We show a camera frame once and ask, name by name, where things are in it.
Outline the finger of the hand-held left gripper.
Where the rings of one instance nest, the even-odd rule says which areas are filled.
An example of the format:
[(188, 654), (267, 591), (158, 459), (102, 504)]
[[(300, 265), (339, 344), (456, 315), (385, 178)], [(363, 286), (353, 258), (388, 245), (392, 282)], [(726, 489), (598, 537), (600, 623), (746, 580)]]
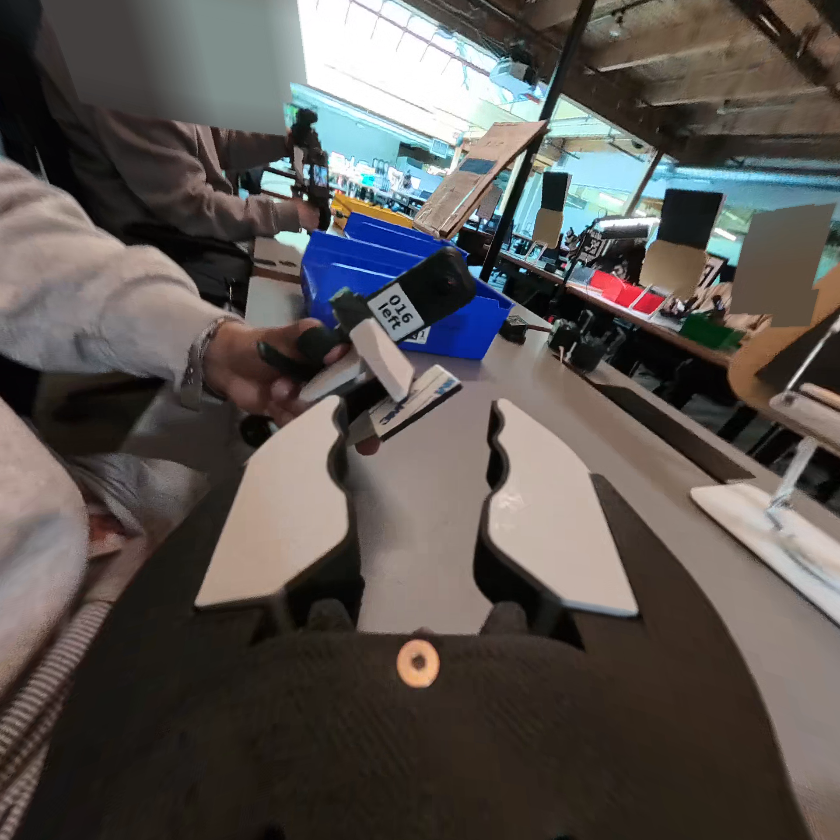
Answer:
[(415, 369), (382, 325), (374, 318), (365, 318), (350, 331), (350, 341), (393, 402), (404, 402), (410, 394)]
[(302, 404), (311, 405), (328, 396), (346, 396), (369, 381), (366, 363), (334, 363), (317, 373), (299, 391)]

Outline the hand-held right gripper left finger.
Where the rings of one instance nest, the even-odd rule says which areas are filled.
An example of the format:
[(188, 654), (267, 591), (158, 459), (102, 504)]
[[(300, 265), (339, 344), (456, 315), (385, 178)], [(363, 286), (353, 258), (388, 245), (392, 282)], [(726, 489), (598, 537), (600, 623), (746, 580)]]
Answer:
[(350, 536), (349, 501), (330, 466), (346, 427), (343, 400), (330, 395), (252, 454), (195, 608), (266, 603)]

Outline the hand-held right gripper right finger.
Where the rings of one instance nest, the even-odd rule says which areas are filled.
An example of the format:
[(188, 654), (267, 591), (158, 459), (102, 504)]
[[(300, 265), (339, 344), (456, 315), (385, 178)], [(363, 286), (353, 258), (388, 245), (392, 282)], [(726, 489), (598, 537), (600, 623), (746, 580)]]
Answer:
[(478, 555), (538, 600), (571, 611), (637, 617), (594, 475), (559, 436), (514, 402), (491, 404)]

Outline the person's left forearm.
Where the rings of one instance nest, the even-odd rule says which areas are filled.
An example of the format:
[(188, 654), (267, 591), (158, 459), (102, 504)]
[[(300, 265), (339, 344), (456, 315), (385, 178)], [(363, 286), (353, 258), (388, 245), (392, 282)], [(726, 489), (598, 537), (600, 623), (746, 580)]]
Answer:
[(39, 372), (157, 378), (201, 403), (203, 354), (222, 322), (187, 274), (127, 246), (69, 194), (1, 163), (1, 351)]

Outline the person's left hand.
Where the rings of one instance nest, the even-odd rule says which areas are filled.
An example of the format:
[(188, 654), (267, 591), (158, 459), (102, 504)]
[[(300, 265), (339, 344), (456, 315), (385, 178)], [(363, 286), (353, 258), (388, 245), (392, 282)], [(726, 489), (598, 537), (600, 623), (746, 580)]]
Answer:
[(308, 405), (299, 397), (299, 384), (261, 360), (258, 344), (267, 343), (286, 357), (303, 361), (298, 351), (300, 336), (321, 326), (315, 318), (271, 329), (222, 322), (203, 356), (205, 385), (249, 415), (270, 417), (279, 427), (287, 425), (305, 413)]

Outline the blue bin with tag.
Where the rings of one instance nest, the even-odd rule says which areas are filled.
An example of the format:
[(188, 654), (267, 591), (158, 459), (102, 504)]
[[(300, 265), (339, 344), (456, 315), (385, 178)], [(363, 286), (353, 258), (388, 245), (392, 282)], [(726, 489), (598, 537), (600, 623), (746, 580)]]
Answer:
[(339, 325), (335, 299), (350, 291), (401, 349), (472, 361), (485, 356), (514, 306), (473, 277), (458, 248), (400, 234), (378, 245), (314, 232), (301, 287), (308, 315), (328, 327)]

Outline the plain blue bin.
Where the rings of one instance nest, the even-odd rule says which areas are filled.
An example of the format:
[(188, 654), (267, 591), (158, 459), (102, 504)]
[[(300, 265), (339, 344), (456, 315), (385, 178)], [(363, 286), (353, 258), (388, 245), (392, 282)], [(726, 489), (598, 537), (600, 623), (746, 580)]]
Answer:
[(346, 238), (367, 245), (377, 245), (387, 249), (420, 257), (431, 256), (441, 249), (451, 249), (465, 262), (467, 253), (452, 242), (424, 234), (411, 227), (393, 224), (362, 213), (352, 213), (345, 221), (343, 233)]

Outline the yellow bin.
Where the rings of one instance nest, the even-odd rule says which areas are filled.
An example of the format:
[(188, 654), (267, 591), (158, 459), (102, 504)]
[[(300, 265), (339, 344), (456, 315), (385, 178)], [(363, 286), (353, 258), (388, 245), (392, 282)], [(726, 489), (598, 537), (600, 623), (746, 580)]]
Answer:
[(353, 214), (375, 219), (378, 222), (393, 224), (398, 227), (413, 228), (413, 220), (409, 216), (374, 205), (359, 198), (348, 196), (342, 192), (336, 192), (332, 196), (330, 209), (333, 225), (342, 232), (345, 231), (350, 216)]

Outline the cardboard panel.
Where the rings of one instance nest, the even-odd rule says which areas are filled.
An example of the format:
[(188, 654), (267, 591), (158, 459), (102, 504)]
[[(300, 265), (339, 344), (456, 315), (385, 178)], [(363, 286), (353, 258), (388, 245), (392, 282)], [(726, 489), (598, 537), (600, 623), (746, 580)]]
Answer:
[(542, 126), (541, 121), (494, 123), (472, 141), (466, 157), (416, 212), (413, 227), (436, 238), (456, 235), (498, 175), (524, 152)]

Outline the black support pole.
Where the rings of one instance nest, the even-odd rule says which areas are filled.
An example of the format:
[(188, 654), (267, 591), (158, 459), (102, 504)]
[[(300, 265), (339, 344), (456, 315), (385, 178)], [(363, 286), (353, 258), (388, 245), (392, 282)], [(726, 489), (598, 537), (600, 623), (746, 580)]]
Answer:
[(531, 139), (521, 154), (521, 161), (514, 167), (514, 178), (512, 179), (507, 192), (507, 199), (502, 210), (499, 225), (493, 235), (486, 257), (479, 273), (479, 278), (488, 282), (492, 271), (500, 255), (501, 247), (505, 244), (507, 234), (511, 230), (513, 218), (518, 209), (522, 193), (527, 184), (532, 164), (536, 154), (539, 152), (542, 137), (549, 126), (549, 122), (556, 109), (558, 100), (563, 92), (564, 84), (569, 76), (573, 65), (574, 55), (579, 48), (583, 35), (592, 16), (595, 1), (581, 1), (576, 9), (572, 20), (570, 31), (565, 37), (562, 49), (559, 50), (558, 59), (553, 69), (548, 90), (542, 102), (539, 120), (543, 123), (540, 131)]

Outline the red bin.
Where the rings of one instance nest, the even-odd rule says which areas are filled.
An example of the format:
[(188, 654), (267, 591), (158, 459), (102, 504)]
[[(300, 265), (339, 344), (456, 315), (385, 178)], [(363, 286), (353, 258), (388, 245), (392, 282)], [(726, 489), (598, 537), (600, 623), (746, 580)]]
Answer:
[(655, 313), (666, 298), (643, 289), (628, 281), (620, 279), (614, 274), (595, 270), (589, 280), (589, 288), (601, 292), (603, 299), (615, 303), (617, 306), (631, 309), (634, 312), (650, 315)]

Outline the white stand with metal rod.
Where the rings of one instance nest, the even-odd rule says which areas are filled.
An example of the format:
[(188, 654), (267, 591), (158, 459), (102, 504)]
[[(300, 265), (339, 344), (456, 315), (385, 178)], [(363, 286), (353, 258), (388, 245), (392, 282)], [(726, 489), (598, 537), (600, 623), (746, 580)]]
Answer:
[(795, 511), (791, 500), (816, 450), (825, 445), (838, 452), (839, 397), (805, 383), (777, 395), (770, 405), (806, 431), (775, 492), (739, 482), (694, 488), (690, 497), (709, 519), (838, 625), (838, 538)]

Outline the green bin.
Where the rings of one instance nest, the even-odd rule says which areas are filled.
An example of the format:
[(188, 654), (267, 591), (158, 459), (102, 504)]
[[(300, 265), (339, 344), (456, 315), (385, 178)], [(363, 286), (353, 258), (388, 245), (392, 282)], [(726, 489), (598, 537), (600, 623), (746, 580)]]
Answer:
[(678, 334), (709, 350), (734, 351), (745, 336), (744, 331), (732, 329), (711, 318), (708, 312), (691, 313), (683, 322)]

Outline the person's grey sweatshirt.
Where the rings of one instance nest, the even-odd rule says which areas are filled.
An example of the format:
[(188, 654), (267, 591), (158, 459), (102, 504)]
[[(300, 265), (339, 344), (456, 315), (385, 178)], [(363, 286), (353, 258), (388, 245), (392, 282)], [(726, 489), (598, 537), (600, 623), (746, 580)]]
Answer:
[(13, 838), (107, 608), (69, 617), (88, 576), (88, 510), (76, 483), (5, 403), (1, 433), (1, 817), (2, 838)]

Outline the large black and cardboard board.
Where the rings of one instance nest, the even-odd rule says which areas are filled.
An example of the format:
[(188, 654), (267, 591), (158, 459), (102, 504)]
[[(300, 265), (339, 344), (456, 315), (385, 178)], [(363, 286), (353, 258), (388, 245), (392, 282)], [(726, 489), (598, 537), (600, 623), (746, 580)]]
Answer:
[(667, 298), (691, 297), (703, 276), (708, 241), (725, 199), (722, 192), (665, 190), (656, 237), (640, 269), (642, 287)]

